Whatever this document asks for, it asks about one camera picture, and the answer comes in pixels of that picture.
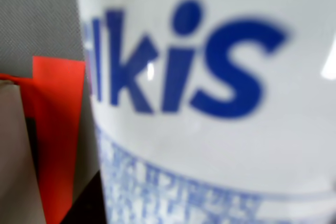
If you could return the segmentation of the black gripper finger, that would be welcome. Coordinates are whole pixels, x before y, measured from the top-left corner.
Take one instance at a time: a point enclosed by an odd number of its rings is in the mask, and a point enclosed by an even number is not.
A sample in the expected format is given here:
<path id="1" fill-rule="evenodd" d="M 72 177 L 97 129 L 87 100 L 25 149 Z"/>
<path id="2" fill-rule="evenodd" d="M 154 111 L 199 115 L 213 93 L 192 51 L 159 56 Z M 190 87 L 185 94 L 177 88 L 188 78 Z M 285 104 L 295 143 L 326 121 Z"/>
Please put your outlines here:
<path id="1" fill-rule="evenodd" d="M 107 223 L 100 171 L 93 176 L 60 223 Z"/>

